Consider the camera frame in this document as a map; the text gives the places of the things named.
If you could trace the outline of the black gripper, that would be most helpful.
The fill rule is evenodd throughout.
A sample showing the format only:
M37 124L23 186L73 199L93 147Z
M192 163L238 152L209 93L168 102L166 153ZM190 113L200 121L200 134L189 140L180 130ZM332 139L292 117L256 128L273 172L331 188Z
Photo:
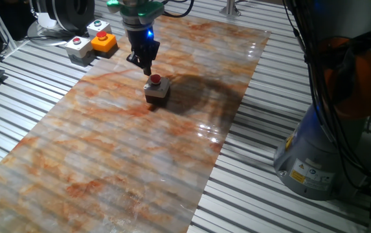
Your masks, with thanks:
M152 63L156 59L160 43L154 40L153 27L142 30L128 30L131 54L126 60L142 69L146 76L152 74Z

